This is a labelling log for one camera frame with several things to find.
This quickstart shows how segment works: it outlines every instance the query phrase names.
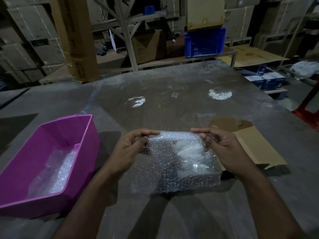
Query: fingernail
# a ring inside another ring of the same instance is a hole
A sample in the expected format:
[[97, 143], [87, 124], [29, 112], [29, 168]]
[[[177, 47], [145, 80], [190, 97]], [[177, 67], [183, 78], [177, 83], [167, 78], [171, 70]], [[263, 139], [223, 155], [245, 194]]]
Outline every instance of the fingernail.
[[206, 138], [206, 134], [205, 133], [201, 133], [199, 136], [200, 136], [201, 139]]

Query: magenta container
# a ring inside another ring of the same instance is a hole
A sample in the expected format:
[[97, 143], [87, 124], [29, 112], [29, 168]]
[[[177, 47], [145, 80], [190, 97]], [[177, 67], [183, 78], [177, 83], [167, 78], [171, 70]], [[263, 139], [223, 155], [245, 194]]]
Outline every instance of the magenta container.
[[[90, 182], [100, 138], [93, 115], [59, 118], [39, 126], [0, 174], [0, 215], [35, 218], [69, 210]], [[53, 149], [77, 148], [64, 189], [26, 199], [29, 184], [45, 168]]]

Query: forearm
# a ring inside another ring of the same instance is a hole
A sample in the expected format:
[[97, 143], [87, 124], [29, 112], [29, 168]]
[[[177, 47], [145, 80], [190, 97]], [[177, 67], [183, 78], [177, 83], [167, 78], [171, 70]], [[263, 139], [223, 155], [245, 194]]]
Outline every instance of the forearm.
[[96, 174], [52, 238], [96, 238], [112, 181], [107, 173]]
[[247, 193], [259, 239], [307, 238], [285, 202], [260, 171], [254, 171], [241, 181]]

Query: bubble wrap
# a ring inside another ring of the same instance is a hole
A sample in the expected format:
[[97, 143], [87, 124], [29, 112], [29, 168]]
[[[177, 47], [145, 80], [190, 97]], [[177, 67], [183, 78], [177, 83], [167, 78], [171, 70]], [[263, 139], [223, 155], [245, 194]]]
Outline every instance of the bubble wrap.
[[77, 150], [52, 151], [45, 168], [29, 185], [27, 198], [50, 195], [61, 192], [69, 176]]
[[220, 184], [217, 157], [198, 134], [161, 131], [149, 138], [134, 165], [133, 193], [153, 194], [214, 187]]

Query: red metal object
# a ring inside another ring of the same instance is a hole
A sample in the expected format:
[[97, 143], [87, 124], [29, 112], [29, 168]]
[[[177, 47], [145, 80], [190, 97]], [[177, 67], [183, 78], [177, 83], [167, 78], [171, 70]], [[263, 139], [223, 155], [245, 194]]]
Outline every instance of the red metal object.
[[319, 132], [319, 110], [316, 113], [312, 113], [306, 110], [309, 102], [314, 98], [314, 96], [319, 92], [319, 75], [317, 75], [317, 84], [309, 92], [307, 97], [303, 100], [301, 105], [294, 111], [293, 114], [302, 119], [305, 123], [312, 126], [317, 132]]

